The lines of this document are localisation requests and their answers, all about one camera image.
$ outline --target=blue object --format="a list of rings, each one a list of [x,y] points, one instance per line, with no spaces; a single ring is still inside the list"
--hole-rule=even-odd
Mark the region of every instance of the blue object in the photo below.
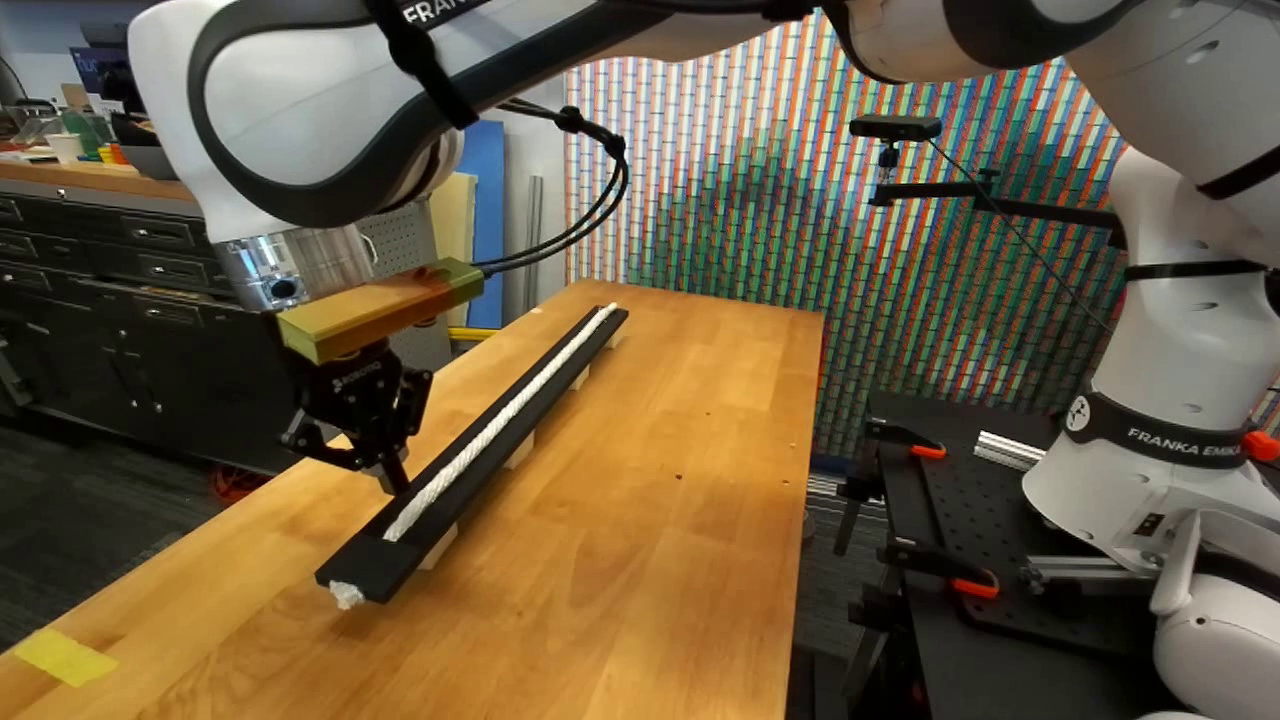
[[[459,170],[477,176],[477,234],[470,260],[491,260],[508,253],[508,133],[499,118],[477,118],[463,126]],[[470,326],[508,325],[508,280],[483,280],[483,292],[466,306]]]

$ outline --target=wooden tabletop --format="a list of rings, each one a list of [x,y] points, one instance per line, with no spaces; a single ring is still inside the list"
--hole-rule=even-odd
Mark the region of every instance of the wooden tabletop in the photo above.
[[[178,181],[153,181],[127,162],[0,162],[0,187],[196,205]]]
[[[408,467],[602,301],[620,344],[392,602],[310,582],[377,480],[295,463],[49,626],[101,679],[0,655],[0,717],[784,717],[818,317],[574,284],[436,374]]]

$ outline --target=yellow tape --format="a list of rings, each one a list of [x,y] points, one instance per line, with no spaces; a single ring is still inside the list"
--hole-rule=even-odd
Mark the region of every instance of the yellow tape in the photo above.
[[[111,655],[96,653],[96,646],[84,646],[77,642],[71,637],[63,632],[30,632],[29,638],[19,638],[10,646],[16,658],[55,676],[58,684],[71,684],[71,689],[84,689],[101,676],[108,676],[116,667]]]

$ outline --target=lab floor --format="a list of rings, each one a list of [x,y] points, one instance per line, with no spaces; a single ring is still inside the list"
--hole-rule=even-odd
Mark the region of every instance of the lab floor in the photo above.
[[[0,646],[215,510],[196,463],[58,423],[0,423]]]

